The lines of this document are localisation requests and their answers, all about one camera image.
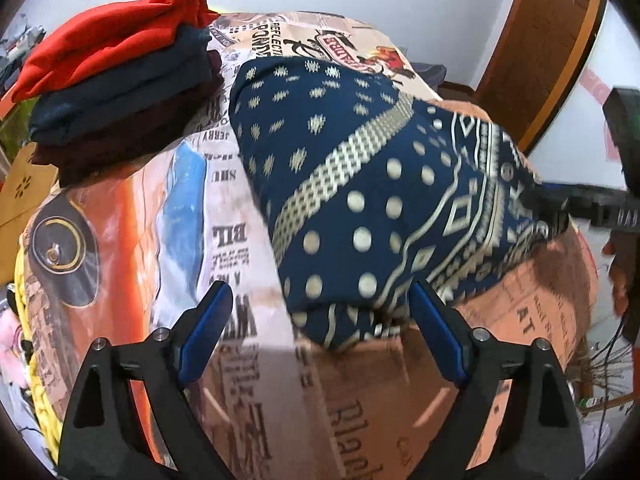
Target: dark blue cloth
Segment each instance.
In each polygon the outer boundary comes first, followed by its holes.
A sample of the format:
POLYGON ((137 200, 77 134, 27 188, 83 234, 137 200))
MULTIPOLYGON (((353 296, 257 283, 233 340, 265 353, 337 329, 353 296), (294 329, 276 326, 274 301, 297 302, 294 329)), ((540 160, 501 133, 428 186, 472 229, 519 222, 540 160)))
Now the dark blue cloth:
POLYGON ((452 304, 494 286, 548 226, 496 124, 304 57, 245 63, 231 124, 293 323, 329 349, 399 333, 427 279, 452 304))
POLYGON ((65 144, 199 83, 211 80, 207 29, 181 25, 171 46, 43 94, 29 121, 31 139, 65 144))

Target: blue gripper pad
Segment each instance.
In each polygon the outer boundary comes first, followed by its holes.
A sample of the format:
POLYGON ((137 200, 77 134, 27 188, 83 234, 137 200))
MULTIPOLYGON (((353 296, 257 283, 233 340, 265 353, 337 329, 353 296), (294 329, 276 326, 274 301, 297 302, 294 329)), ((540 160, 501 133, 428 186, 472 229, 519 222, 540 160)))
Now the blue gripper pad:
POLYGON ((468 378, 463 361, 462 345, 434 303, 439 302, 442 311, 451 307, 445 306, 435 292, 427 294, 419 283, 414 283, 410 287, 408 299, 411 316, 422 332, 422 337, 441 375, 457 387, 462 386, 468 378))
POLYGON ((180 352, 178 381, 182 387, 197 381, 209 362, 234 306, 231 287, 224 283, 212 298, 205 294, 196 309, 203 303, 206 303, 204 312, 180 352))

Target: human hand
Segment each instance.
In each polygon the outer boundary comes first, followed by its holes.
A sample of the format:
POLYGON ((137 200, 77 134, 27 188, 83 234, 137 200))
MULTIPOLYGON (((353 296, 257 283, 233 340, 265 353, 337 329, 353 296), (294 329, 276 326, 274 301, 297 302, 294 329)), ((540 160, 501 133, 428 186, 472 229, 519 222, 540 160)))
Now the human hand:
POLYGON ((638 235, 612 232, 609 241, 602 248, 602 254, 613 256, 609 269, 609 281, 613 285, 613 309, 622 316, 629 306, 629 289, 636 273, 636 245, 638 235))

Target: blue patterned garment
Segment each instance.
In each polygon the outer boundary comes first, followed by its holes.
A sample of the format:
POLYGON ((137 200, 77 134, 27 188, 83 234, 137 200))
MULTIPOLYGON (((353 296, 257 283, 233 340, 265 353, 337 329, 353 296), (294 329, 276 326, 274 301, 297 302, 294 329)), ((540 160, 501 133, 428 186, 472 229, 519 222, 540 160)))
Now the blue patterned garment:
POLYGON ((533 175, 496 124, 304 57, 245 63, 231 124, 293 323, 343 350, 396 335, 426 278, 447 303, 494 286, 548 227, 533 175))

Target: door frame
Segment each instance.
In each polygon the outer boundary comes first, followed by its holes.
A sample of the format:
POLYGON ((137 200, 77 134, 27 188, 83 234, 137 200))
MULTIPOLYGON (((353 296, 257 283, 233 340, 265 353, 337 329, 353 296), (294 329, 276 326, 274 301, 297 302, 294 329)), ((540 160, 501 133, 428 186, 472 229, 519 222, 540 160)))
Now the door frame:
MULTIPOLYGON (((495 46, 494 53, 489 60, 486 70, 484 71, 482 79, 480 80, 478 88, 474 94, 475 98, 479 102, 481 102, 482 95, 486 92, 489 82, 494 75, 494 71, 498 66, 500 54, 507 43, 507 39, 511 33, 511 29, 513 28, 521 3, 522 0, 513 0, 513 3, 511 4, 511 9, 507 16, 507 20, 504 23, 504 27, 502 28, 500 39, 495 46)), ((528 154, 540 140, 548 126, 556 118, 556 115, 568 98, 571 90, 574 88, 574 85, 578 80, 578 76, 591 53, 596 35, 600 30, 600 24, 602 23, 606 3, 607 0, 589 0, 584 21, 580 27, 574 47, 569 54, 567 63, 562 69, 562 72, 558 77, 558 81, 556 81, 556 84, 552 88, 545 103, 542 105, 542 108, 540 108, 536 117, 531 121, 531 124, 518 142, 518 148, 525 154, 528 154)))

